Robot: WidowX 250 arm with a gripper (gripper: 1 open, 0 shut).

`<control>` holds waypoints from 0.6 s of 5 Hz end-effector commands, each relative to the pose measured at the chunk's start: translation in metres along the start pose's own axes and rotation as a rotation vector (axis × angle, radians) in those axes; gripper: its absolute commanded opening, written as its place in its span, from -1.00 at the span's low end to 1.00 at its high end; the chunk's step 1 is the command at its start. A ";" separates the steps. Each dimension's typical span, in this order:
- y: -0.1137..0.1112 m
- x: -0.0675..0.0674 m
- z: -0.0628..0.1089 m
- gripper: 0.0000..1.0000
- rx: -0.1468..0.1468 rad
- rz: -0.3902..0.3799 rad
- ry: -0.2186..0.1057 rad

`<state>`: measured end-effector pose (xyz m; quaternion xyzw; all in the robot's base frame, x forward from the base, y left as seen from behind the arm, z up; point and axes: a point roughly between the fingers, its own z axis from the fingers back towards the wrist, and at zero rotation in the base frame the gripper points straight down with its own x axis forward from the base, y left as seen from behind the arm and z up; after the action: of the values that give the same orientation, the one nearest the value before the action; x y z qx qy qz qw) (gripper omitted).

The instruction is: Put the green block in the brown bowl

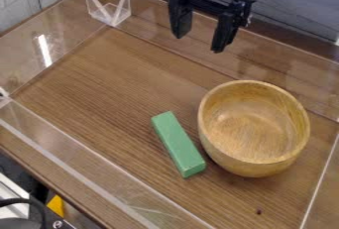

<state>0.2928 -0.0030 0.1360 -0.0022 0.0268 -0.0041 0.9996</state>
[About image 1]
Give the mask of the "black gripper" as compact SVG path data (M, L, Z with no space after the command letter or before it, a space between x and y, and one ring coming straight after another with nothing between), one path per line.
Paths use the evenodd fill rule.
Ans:
M219 23L211 45L212 52L218 54L224 51L226 46L234 41L238 26L246 27L250 24L252 4L256 0L167 1L171 31L177 39L181 39L192 29L192 11L195 9L212 15L220 15L226 12L219 16Z

